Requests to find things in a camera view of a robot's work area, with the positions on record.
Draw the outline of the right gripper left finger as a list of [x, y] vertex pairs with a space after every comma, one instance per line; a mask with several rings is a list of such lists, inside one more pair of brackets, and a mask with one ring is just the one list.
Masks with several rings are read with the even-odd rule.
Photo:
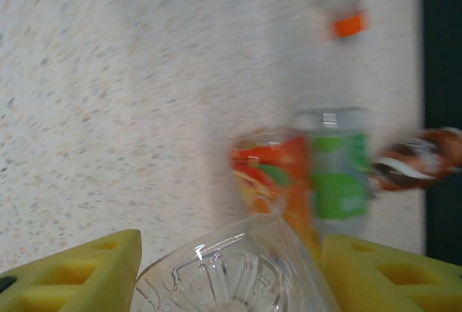
[[129, 312], [141, 233], [128, 229], [0, 274], [0, 312]]

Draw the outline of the crushed brown label bottle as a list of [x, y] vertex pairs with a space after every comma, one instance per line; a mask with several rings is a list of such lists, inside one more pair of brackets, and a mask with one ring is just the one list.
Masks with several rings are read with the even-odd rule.
[[427, 129], [392, 144], [371, 165], [376, 191], [425, 189], [462, 170], [462, 130]]

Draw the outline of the green label plastic bottle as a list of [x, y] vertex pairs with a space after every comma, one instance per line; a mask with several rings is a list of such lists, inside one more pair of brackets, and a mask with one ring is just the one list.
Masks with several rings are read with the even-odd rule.
[[316, 108], [295, 113], [296, 127], [308, 136], [313, 182], [313, 214], [319, 236], [358, 235], [365, 227], [372, 196], [368, 173], [369, 111]]

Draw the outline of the orange snack packet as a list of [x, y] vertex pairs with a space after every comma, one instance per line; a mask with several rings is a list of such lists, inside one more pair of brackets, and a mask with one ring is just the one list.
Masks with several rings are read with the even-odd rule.
[[247, 210], [281, 216], [318, 264], [321, 245], [313, 224], [306, 136], [287, 127], [259, 129], [234, 140], [230, 159]]

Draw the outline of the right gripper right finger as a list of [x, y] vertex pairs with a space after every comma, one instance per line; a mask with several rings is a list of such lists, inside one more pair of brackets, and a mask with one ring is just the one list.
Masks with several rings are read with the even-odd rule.
[[462, 312], [462, 266], [328, 235], [321, 269], [342, 312]]

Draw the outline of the green cap clear bottle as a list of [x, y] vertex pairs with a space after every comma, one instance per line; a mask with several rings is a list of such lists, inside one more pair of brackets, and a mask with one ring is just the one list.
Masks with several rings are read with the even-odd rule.
[[294, 230], [257, 214], [188, 243], [136, 281], [130, 312], [341, 312]]

